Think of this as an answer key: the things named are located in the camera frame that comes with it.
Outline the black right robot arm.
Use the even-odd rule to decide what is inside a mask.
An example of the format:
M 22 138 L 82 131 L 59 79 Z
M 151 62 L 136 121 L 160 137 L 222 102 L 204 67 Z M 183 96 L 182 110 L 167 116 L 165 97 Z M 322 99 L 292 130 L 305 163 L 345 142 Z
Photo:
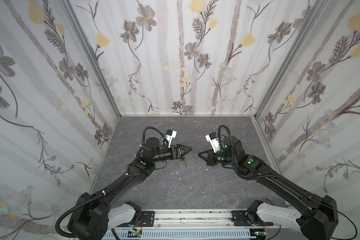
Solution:
M 331 240 L 339 223 L 337 202 L 326 195 L 320 197 L 278 174 L 254 155 L 248 155 L 236 137 L 213 132 L 206 135 L 212 149 L 198 153 L 208 166 L 220 164 L 232 169 L 247 181 L 255 181 L 287 201 L 292 207 L 274 207 L 263 201 L 254 201 L 245 213 L 245 221 L 253 226 L 260 223 L 279 224 L 300 231 L 308 240 Z

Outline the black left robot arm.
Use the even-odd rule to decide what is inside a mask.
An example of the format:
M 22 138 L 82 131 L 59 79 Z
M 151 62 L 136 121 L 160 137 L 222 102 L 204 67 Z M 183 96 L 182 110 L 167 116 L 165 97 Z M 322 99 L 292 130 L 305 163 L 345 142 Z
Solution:
M 147 179 L 156 170 L 156 163 L 178 160 L 192 151 L 189 146 L 172 145 L 172 131 L 160 133 L 160 138 L 146 138 L 149 129 L 144 129 L 140 148 L 125 173 L 92 195 L 82 194 L 76 205 L 57 219 L 57 234 L 79 240 L 101 240 L 110 229 L 140 220 L 138 205 L 126 202 L 115 209 L 112 205 L 126 191 Z

